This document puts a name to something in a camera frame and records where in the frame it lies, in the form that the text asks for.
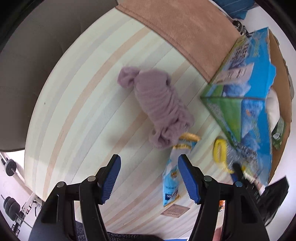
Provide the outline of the green snack packet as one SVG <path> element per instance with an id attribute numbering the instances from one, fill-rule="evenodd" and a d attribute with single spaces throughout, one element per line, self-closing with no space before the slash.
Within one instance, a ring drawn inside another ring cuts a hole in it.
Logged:
<path id="1" fill-rule="evenodd" d="M 283 118 L 280 116 L 279 121 L 277 122 L 275 128 L 271 133 L 272 144 L 276 150 L 279 150 L 283 141 L 283 135 L 285 133 L 286 123 Z"/>

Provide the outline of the white plastic bag pack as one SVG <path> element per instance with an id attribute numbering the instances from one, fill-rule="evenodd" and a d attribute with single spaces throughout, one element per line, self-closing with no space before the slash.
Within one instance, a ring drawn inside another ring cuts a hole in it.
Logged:
<path id="1" fill-rule="evenodd" d="M 269 131 L 272 132 L 280 119 L 280 104 L 275 90 L 271 87 L 266 98 Z"/>

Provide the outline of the blue ice cream cone wrapper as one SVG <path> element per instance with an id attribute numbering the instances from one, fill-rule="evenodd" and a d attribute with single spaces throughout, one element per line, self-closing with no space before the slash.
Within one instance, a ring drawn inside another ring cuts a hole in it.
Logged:
<path id="1" fill-rule="evenodd" d="M 170 158 L 163 172 L 163 207 L 179 198 L 180 172 L 178 158 L 182 154 L 189 155 L 201 138 L 193 133 L 184 133 L 171 149 Z"/>

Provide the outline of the cardboard milk box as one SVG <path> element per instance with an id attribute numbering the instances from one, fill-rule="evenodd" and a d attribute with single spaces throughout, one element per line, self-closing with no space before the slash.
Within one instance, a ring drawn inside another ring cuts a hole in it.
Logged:
<path id="1" fill-rule="evenodd" d="M 201 95 L 229 143 L 246 156 L 248 174 L 264 186 L 275 163 L 267 96 L 279 70 L 271 61 L 271 39 L 269 28 L 237 39 Z"/>

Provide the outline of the orange cartoon snack packet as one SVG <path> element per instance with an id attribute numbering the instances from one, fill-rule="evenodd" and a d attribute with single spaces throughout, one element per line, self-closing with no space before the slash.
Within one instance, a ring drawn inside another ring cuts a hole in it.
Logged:
<path id="1" fill-rule="evenodd" d="M 219 201 L 219 209 L 224 209 L 225 208 L 225 200 Z"/>

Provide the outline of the purple knitted cloth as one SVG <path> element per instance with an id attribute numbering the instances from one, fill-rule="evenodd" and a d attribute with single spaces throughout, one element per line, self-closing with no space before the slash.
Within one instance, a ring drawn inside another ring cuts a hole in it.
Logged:
<path id="1" fill-rule="evenodd" d="M 167 72 L 124 67 L 117 82 L 123 88 L 133 88 L 140 107 L 154 125 L 149 141 L 155 148 L 177 144 L 179 137 L 193 126 L 194 117 L 179 98 Z"/>

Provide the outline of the brown label tag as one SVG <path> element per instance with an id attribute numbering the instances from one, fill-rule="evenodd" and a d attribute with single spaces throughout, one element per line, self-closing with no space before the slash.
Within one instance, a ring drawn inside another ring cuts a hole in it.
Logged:
<path id="1" fill-rule="evenodd" d="M 167 208 L 165 211 L 161 213 L 163 216 L 168 216 L 168 217 L 174 217 L 174 218 L 179 218 L 183 214 L 185 214 L 190 208 L 173 204 L 169 208 Z"/>

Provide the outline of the grey chair at table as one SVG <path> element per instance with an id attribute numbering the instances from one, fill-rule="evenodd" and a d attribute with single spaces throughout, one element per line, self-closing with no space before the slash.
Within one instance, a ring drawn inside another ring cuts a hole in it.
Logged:
<path id="1" fill-rule="evenodd" d="M 1 1 L 1 151 L 25 148 L 31 116 L 51 71 L 117 1 Z"/>

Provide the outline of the black exercise equipment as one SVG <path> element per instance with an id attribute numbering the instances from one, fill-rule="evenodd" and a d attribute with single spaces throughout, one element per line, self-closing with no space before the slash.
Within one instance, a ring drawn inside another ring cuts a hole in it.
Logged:
<path id="1" fill-rule="evenodd" d="M 18 164 L 13 159 L 9 159 L 6 154 L 1 152 L 1 163 L 4 166 L 4 171 L 9 177 L 19 178 L 18 175 Z M 34 214 L 37 217 L 36 210 L 39 207 L 42 208 L 44 201 L 40 199 L 34 192 L 30 193 L 27 201 L 21 206 L 13 197 L 4 198 L 4 211 L 5 214 L 9 217 L 11 221 L 13 221 L 13 225 L 11 226 L 11 231 L 14 233 L 16 237 L 18 237 L 20 233 L 20 229 L 22 224 L 26 224 L 28 227 L 33 228 L 29 223 L 25 221 L 25 217 L 29 214 L 32 206 L 35 204 Z"/>

